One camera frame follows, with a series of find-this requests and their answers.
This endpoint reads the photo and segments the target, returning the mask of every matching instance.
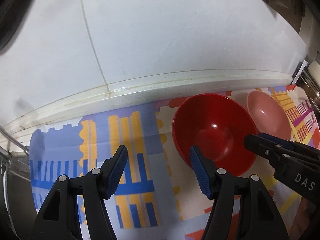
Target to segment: screw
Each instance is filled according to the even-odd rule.
[[[61,175],[60,177],[59,177],[59,180],[60,181],[65,181],[67,179],[67,176],[66,175]]]
[[[260,178],[258,175],[253,174],[251,175],[251,179],[253,179],[254,181],[258,181]]]
[[[92,172],[92,174],[99,174],[100,173],[100,169],[99,168],[94,168],[91,172]]]
[[[219,169],[217,169],[217,173],[223,175],[223,174],[226,174],[226,170],[223,168],[219,168]]]

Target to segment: patterned cloth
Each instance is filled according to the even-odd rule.
[[[219,93],[246,109],[247,94]],[[303,89],[295,85],[257,89],[272,96],[285,110],[292,139],[319,147],[320,132]],[[86,174],[110,158],[119,145],[128,148],[129,161],[116,194],[105,201],[119,240],[200,240],[212,201],[203,195],[192,169],[175,149],[171,125],[186,98],[131,106],[84,116],[35,131],[30,142],[32,192],[37,209],[61,174]],[[258,174],[284,219],[292,225],[300,196],[273,178],[268,161],[257,157],[243,177]],[[231,234],[235,233],[240,198],[235,197]],[[84,239],[90,239],[83,198],[78,209]]]

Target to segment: red bowl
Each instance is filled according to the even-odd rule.
[[[217,94],[188,98],[177,109],[172,123],[174,144],[189,166],[190,147],[198,145],[206,158],[235,176],[246,172],[256,158],[243,143],[250,133],[257,134],[246,110]]]

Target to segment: blue gripper pad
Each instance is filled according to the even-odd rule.
[[[190,148],[189,156],[193,171],[196,174],[201,192],[207,196],[208,199],[212,199],[213,192],[211,190],[211,181],[210,177],[202,164],[200,157],[197,154],[197,151],[200,149],[196,149],[194,146]]]
[[[106,195],[108,196],[108,198],[110,198],[111,195],[116,193],[117,187],[119,185],[119,182],[127,161],[128,161],[127,150],[123,150],[119,158],[117,159],[116,163],[114,164],[113,169],[108,178],[108,188],[106,191]]]
[[[280,139],[278,137],[272,136],[272,135],[267,134],[267,133],[260,133],[258,136],[261,137],[261,138],[267,139],[269,141],[272,141],[272,142],[274,142],[276,144],[279,144],[282,147],[286,148],[287,150],[291,150],[291,151],[293,150],[293,147],[291,146],[291,142],[290,141],[286,141],[286,140]]]

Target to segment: wall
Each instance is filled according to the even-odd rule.
[[[0,124],[17,132],[156,98],[288,84],[305,50],[262,0],[34,0],[0,53]]]

